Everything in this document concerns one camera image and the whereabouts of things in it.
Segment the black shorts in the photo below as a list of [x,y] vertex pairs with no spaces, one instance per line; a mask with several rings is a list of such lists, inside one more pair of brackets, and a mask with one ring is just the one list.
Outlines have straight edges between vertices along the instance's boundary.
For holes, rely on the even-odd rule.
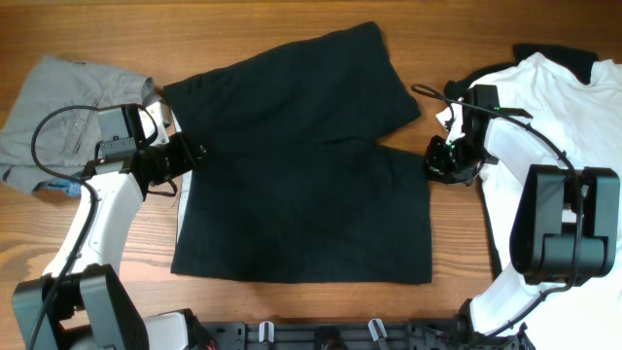
[[421,156],[380,139],[420,111],[373,22],[164,89],[206,152],[171,270],[275,283],[432,280]]

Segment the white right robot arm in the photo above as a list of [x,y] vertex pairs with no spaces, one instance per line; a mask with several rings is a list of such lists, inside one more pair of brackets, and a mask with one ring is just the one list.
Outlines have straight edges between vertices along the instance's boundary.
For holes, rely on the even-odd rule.
[[469,183],[480,166],[497,162],[484,147],[493,119],[512,123],[537,138],[562,167],[533,164],[525,178],[509,237],[511,264],[482,295],[467,300],[452,321],[454,346],[498,346],[515,329],[536,329],[537,341],[569,336],[582,327],[565,294],[610,273],[615,261],[615,229],[620,182],[608,168],[576,170],[530,123],[523,109],[471,107],[464,137],[447,143],[434,136],[424,169],[443,184]]

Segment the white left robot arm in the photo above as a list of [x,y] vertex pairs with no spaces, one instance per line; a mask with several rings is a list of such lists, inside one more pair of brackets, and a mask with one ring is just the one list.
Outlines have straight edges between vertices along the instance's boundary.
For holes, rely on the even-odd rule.
[[214,349],[189,309],[141,317],[118,276],[148,187],[203,157],[183,133],[166,144],[88,163],[79,209],[44,274],[21,282],[13,309],[29,349]]

